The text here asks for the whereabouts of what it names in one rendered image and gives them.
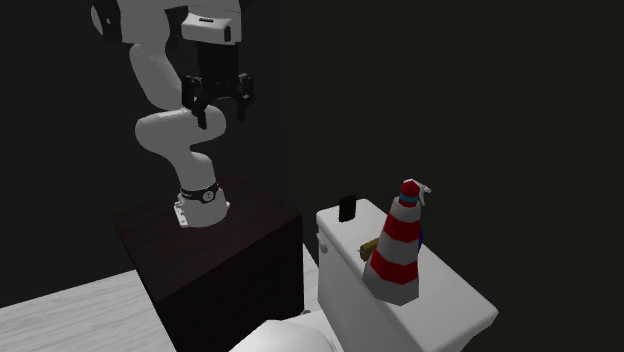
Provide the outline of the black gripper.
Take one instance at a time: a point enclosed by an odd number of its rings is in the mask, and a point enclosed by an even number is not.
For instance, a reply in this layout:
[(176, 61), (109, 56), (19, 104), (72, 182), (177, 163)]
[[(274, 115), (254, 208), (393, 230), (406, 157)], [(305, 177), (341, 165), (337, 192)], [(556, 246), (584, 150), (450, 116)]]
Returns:
[(199, 74), (182, 80), (182, 105), (197, 119), (198, 127), (207, 129), (205, 109), (214, 98), (235, 97), (237, 118), (244, 122), (253, 100), (253, 78), (239, 75), (237, 45), (195, 43)]

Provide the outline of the dark robot stand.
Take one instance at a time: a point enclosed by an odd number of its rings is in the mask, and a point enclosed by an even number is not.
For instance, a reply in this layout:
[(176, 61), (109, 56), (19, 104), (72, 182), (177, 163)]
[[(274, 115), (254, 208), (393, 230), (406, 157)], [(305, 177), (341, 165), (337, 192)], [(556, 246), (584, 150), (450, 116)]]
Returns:
[(269, 319), (304, 309), (302, 215), (237, 176), (231, 206), (206, 228), (182, 228), (170, 200), (112, 222), (176, 352), (229, 352)]

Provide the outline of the small black block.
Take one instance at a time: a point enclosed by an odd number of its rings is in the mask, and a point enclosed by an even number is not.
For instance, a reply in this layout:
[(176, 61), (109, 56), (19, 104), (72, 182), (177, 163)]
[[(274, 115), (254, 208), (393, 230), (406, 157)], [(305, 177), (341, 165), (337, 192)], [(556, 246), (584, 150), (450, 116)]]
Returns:
[(338, 220), (340, 222), (348, 222), (356, 216), (357, 196), (344, 196), (339, 201)]

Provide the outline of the small brown object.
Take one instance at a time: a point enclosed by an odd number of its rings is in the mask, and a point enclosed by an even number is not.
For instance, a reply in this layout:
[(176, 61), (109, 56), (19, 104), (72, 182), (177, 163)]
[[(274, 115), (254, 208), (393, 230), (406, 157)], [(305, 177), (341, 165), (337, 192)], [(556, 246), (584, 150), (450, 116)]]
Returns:
[(378, 241), (379, 241), (379, 239), (376, 238), (376, 239), (370, 240), (370, 241), (362, 244), (359, 247), (358, 252), (359, 252), (360, 258), (364, 262), (366, 262), (370, 258), (370, 256), (372, 255), (372, 253), (374, 252), (374, 250), (375, 250), (375, 248), (377, 246)]

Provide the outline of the blue spray bottle white trigger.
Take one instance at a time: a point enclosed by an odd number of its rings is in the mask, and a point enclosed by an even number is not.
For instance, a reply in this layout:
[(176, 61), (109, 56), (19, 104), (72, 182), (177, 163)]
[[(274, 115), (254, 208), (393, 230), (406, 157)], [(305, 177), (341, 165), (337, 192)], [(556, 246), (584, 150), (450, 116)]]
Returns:
[[(419, 181), (417, 181), (416, 184), (419, 187), (418, 201), (419, 201), (419, 203), (420, 203), (420, 205), (422, 207), (425, 207), (426, 206), (426, 204), (425, 204), (425, 195), (427, 193), (431, 193), (432, 189), (429, 188), (428, 186), (424, 185), (423, 183), (419, 182)], [(419, 230), (419, 235), (420, 235), (420, 238), (419, 238), (418, 250), (421, 250), (422, 245), (423, 245), (423, 231), (422, 230)]]

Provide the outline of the red white striped cone figure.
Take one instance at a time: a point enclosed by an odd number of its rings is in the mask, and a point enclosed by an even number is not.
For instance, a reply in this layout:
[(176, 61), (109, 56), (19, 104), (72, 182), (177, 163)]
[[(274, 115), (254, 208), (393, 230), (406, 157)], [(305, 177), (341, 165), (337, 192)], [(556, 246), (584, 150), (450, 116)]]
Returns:
[(384, 302), (405, 305), (419, 297), (419, 230), (422, 206), (414, 179), (402, 182), (383, 223), (377, 246), (367, 260), (362, 282)]

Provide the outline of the white toilet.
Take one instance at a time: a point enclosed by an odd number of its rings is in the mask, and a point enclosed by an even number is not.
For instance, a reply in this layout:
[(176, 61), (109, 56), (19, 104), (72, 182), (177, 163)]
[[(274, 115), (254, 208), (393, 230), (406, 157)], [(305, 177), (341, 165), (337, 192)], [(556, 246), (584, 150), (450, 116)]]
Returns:
[(424, 244), (415, 300), (384, 302), (362, 282), (358, 249), (379, 238), (388, 211), (366, 199), (348, 222), (339, 207), (319, 211), (319, 310), (267, 320), (230, 352), (461, 352), (498, 310)]

